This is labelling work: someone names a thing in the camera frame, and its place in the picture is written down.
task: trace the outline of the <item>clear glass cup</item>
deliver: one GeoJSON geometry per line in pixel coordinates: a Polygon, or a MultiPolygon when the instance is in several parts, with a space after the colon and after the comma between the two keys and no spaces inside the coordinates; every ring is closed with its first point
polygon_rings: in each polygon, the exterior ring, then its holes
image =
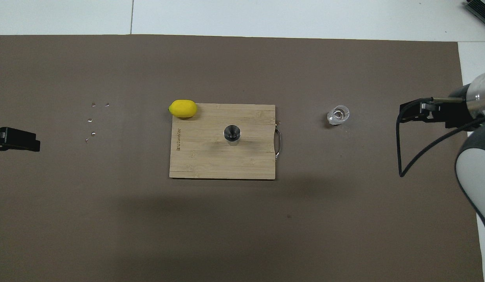
{"type": "Polygon", "coordinates": [[[350,111],[344,105],[338,105],[328,113],[328,122],[331,125],[341,125],[350,116],[350,111]]]}

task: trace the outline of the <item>silver cylinder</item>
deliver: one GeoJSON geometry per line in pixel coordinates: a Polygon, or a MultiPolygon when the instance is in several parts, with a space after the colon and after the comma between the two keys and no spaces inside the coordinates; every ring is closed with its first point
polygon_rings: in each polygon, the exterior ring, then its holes
{"type": "Polygon", "coordinates": [[[229,145],[235,146],[239,144],[239,140],[241,138],[241,130],[236,125],[228,125],[227,127],[225,127],[223,136],[225,137],[229,145]]]}
{"type": "Polygon", "coordinates": [[[473,118],[485,116],[485,73],[470,83],[466,99],[468,111],[473,118]]]}

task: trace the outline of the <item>white floor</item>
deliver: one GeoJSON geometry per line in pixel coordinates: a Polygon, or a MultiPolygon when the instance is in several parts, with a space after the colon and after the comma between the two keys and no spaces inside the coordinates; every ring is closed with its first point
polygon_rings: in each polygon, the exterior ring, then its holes
{"type": "MultiPolygon", "coordinates": [[[[464,0],[0,0],[0,34],[191,34],[457,41],[463,83],[485,72],[464,0]]],[[[479,237],[485,280],[485,229],[479,237]]]]}

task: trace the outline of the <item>black clamp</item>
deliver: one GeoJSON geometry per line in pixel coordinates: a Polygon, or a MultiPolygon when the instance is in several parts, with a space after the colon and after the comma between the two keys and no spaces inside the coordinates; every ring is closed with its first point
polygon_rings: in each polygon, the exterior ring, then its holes
{"type": "Polygon", "coordinates": [[[400,105],[399,112],[402,112],[400,123],[409,121],[445,123],[446,128],[453,128],[460,127],[473,120],[463,98],[432,98],[431,101],[414,103],[411,107],[406,108],[414,101],[400,105]]]}
{"type": "Polygon", "coordinates": [[[11,127],[0,128],[0,151],[29,150],[40,151],[40,141],[35,140],[36,135],[31,132],[17,130],[11,127]]]}

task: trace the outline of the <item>small metal piece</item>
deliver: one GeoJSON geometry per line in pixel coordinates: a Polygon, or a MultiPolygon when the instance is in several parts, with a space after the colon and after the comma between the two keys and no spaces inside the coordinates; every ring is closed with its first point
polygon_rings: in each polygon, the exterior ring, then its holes
{"type": "Polygon", "coordinates": [[[280,148],[282,147],[281,146],[281,141],[282,141],[282,138],[280,137],[280,130],[279,128],[277,127],[277,124],[275,123],[275,132],[278,134],[279,136],[279,149],[277,150],[277,152],[275,152],[275,159],[277,159],[277,157],[279,156],[279,153],[280,153],[280,148]]]}
{"type": "Polygon", "coordinates": [[[439,110],[439,106],[428,104],[428,103],[422,103],[421,107],[422,107],[422,109],[425,109],[425,110],[428,110],[428,111],[439,110]]]}

